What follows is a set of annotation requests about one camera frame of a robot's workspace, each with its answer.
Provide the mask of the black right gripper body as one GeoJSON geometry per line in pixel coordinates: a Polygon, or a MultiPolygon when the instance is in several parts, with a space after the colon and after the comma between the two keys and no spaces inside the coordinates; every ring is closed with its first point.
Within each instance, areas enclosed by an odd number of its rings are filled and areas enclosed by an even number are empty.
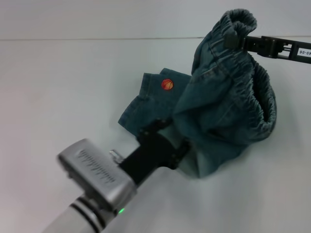
{"type": "Polygon", "coordinates": [[[261,56],[305,64],[311,63],[310,43],[266,36],[261,38],[264,41],[264,52],[261,56]]]}

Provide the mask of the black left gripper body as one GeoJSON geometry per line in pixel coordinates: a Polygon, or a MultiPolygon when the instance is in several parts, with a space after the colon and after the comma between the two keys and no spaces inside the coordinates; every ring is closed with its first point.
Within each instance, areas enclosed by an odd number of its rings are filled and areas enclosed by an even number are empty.
{"type": "Polygon", "coordinates": [[[137,138],[139,147],[120,163],[120,168],[136,185],[141,185],[156,169],[177,168],[181,141],[171,141],[159,133],[137,138]]]}

